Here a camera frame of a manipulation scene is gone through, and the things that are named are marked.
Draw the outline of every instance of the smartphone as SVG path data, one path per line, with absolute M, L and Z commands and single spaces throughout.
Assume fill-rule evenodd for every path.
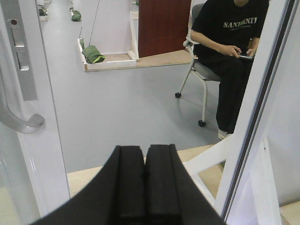
M 251 57 L 251 56 L 247 56 L 246 54 L 239 54 L 239 56 L 242 58 L 242 59 L 246 59 L 246 60 L 252 60 L 253 59 L 253 57 Z

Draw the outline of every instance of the hand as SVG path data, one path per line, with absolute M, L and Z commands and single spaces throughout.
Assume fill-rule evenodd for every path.
M 235 58 L 239 57 L 238 53 L 242 53 L 241 49 L 235 45 L 221 45 L 218 52 L 223 55 L 233 56 Z
M 254 57 L 256 53 L 256 49 L 249 48 L 246 53 L 247 56 Z

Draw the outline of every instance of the cable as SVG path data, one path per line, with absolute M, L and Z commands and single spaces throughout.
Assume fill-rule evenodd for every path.
M 78 37 L 78 38 L 80 38 L 82 31 L 83 31 L 83 27 L 81 26 L 81 28 L 80 28 L 80 33 L 79 33 L 79 37 Z
M 94 23 L 93 23 L 92 33 L 90 34 L 90 41 L 92 40 L 92 35 L 93 35 L 94 26 L 95 26 L 95 22 L 96 22 L 96 17 L 97 17 L 97 13 L 98 13 L 99 3 L 100 3 L 100 0 L 98 1 L 98 5 L 97 5 L 97 9 L 96 9 L 96 14 L 95 14 L 95 19 L 94 19 Z

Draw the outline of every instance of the black object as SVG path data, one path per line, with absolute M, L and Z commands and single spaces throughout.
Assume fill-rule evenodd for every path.
M 206 125 L 206 122 L 203 122 L 203 120 L 198 120 L 198 125 L 204 127 Z
M 121 147 L 116 200 L 119 224 L 143 224 L 146 215 L 144 191 L 144 159 L 140 147 Z
M 225 225 L 191 180 L 174 144 L 116 146 L 75 197 L 32 225 Z
M 181 93 L 176 92 L 176 93 L 175 93 L 175 97 L 176 97 L 176 98 L 180 98 L 180 97 L 181 97 Z
M 180 206 L 169 145 L 149 148 L 145 171 L 150 224 L 181 225 Z

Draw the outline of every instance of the door handle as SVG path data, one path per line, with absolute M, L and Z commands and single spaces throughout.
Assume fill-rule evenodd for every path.
M 0 121 L 7 127 L 24 133 L 32 134 L 37 132 L 45 123 L 45 119 L 39 115 L 34 114 L 28 121 L 22 120 L 14 115 L 8 107 L 7 98 L 5 95 L 5 87 L 2 71 L 0 68 Z

